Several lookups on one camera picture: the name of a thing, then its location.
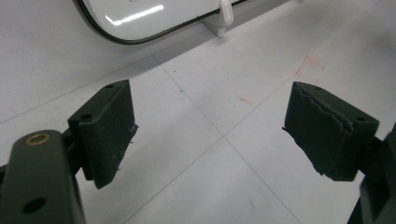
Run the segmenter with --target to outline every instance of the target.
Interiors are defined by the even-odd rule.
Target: screw hole
[[[366,119],[362,118],[362,117],[357,117],[356,120],[358,120],[358,121],[366,121]]]
[[[27,203],[23,209],[22,212],[24,214],[32,214],[40,210],[44,205],[46,204],[46,200],[44,198],[36,198]]]
[[[47,142],[48,140],[50,140],[49,134],[39,133],[39,134],[35,134],[35,135],[29,137],[28,139],[26,139],[25,144],[28,146],[37,146],[37,145],[41,145],[41,144]]]
[[[92,118],[92,115],[91,114],[85,114],[85,115],[81,116],[80,118],[81,119],[90,119],[90,118]]]

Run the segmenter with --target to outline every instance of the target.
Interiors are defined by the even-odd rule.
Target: white tile floor
[[[320,176],[281,127],[299,80],[379,119],[386,136],[394,1],[293,0],[264,13],[256,0],[223,39],[195,23],[134,47],[96,36],[71,3],[38,2],[0,9],[0,164],[22,135],[64,130],[101,87],[130,79],[140,129],[111,185],[78,174],[88,223],[347,223],[362,175]],[[46,18],[53,29],[32,28]]]

